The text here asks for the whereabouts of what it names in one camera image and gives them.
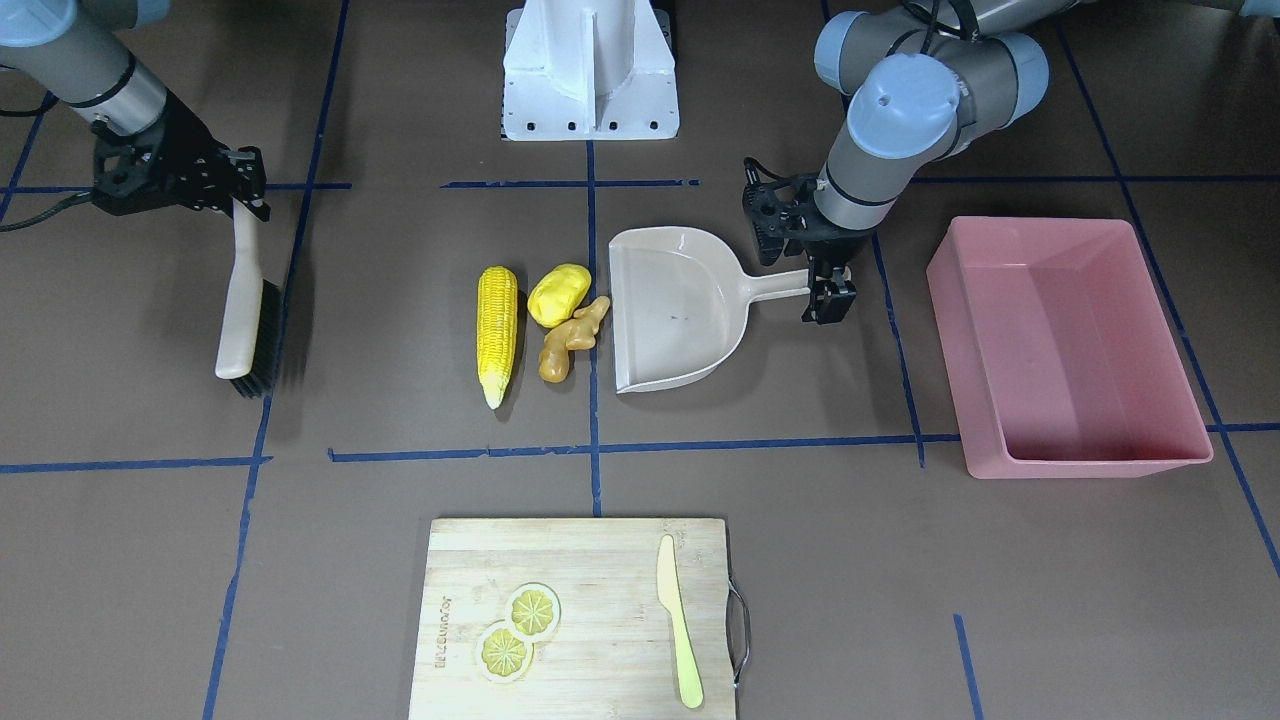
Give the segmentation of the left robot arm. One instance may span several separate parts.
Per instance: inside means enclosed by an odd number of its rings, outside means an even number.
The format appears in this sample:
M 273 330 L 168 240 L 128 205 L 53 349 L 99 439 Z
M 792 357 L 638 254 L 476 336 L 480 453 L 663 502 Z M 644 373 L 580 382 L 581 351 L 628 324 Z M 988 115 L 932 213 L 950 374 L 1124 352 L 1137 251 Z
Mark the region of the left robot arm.
M 1070 1 L 901 1 L 832 15 L 817 74 L 847 100 L 823 167 L 781 176 L 746 158 L 744 211 L 769 266 L 805 255 L 803 320 L 845 319 L 858 295 L 847 265 L 925 164 L 1037 108 L 1050 86 L 1044 50 L 1025 29 Z

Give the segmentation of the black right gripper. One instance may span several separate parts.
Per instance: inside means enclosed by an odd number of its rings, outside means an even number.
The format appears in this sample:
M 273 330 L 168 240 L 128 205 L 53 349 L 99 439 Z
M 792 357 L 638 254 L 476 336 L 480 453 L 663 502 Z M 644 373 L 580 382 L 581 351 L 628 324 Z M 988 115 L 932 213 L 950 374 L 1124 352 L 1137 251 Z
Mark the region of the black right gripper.
M 93 120 L 91 129 L 96 141 L 90 201 L 96 208 L 124 217 L 182 205 L 232 217 L 232 202 L 238 201 L 261 222 L 270 219 L 260 149 L 232 150 L 216 141 L 175 95 L 166 97 L 156 122 L 136 135 L 116 135 L 104 120 Z

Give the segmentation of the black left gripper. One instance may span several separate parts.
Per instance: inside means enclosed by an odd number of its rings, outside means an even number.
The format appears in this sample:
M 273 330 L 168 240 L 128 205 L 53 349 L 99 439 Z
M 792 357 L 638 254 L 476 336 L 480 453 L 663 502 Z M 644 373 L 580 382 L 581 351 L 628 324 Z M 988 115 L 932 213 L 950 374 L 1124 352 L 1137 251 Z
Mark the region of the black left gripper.
M 847 263 L 870 241 L 870 232 L 842 228 L 820 213 L 815 173 L 777 176 L 754 158 L 745 158 L 742 165 L 742 209 L 755 237 L 756 260 L 771 266 L 782 256 L 805 254 L 809 302 L 803 322 L 842 322 L 858 297 Z

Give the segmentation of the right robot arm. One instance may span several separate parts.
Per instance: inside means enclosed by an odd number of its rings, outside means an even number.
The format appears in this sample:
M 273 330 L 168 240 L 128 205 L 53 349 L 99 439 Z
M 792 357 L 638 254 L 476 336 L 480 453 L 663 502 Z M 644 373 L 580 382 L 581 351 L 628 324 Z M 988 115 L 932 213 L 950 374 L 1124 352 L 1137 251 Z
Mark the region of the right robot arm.
M 268 222 L 265 163 L 207 126 L 118 37 L 164 19 L 169 1 L 4 1 L 3 65 L 40 82 L 96 137 L 88 202 L 114 217 L 169 206 Z

